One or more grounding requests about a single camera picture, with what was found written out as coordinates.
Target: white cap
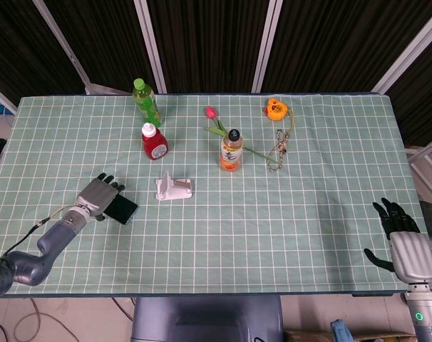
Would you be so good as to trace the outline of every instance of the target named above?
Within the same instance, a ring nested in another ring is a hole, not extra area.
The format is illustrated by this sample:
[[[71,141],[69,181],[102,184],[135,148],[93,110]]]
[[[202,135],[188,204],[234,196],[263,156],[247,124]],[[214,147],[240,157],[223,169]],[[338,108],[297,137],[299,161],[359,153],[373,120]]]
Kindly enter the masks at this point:
[[[146,123],[142,127],[142,134],[147,138],[154,137],[156,134],[156,127],[152,123]]]

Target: smartphone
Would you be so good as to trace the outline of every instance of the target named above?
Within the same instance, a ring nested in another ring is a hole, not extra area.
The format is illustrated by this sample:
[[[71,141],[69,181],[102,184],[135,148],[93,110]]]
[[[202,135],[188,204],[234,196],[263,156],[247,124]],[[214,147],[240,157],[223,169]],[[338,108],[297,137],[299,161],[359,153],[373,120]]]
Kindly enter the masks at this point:
[[[137,209],[138,205],[124,196],[117,194],[115,199],[103,213],[112,219],[115,219],[119,223],[127,224],[130,219],[132,219],[132,216],[137,212]]]

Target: red bottle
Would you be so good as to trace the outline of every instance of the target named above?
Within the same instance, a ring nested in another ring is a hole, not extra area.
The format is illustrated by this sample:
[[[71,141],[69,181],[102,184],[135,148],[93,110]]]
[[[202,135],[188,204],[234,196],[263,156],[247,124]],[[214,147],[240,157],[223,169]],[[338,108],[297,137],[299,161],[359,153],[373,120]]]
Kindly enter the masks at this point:
[[[142,140],[145,153],[152,160],[162,158],[168,152],[167,140],[152,123],[143,125]]]

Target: grid pattern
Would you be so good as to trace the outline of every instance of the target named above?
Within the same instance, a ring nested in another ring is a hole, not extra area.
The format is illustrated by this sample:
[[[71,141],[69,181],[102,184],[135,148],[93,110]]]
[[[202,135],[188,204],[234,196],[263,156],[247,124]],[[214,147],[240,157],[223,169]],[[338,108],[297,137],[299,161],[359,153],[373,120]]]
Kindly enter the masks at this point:
[[[363,248],[387,258],[373,201],[387,197],[423,229],[389,98],[278,95],[296,128],[284,167],[269,172],[243,154],[237,172],[219,168],[212,105],[245,145],[267,154],[288,120],[263,114],[266,96],[160,95],[170,152],[142,152],[140,113],[130,97],[23,98],[0,172],[0,253],[34,222],[72,204],[104,171],[139,205],[134,220],[91,221],[57,258],[45,282],[10,294],[163,294],[394,291],[395,277]],[[159,202],[165,171],[189,177],[190,199]],[[21,246],[38,253],[37,231]]]

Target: green bottle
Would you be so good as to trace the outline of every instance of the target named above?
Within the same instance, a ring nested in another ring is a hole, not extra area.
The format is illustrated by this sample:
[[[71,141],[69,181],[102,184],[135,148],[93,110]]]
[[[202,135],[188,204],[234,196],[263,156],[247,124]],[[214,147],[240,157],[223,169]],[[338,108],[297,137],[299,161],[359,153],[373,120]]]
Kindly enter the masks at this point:
[[[160,119],[158,107],[156,107],[154,101],[153,89],[141,78],[135,79],[133,81],[133,86],[132,96],[143,114],[143,121],[159,127],[162,124],[162,120]]]

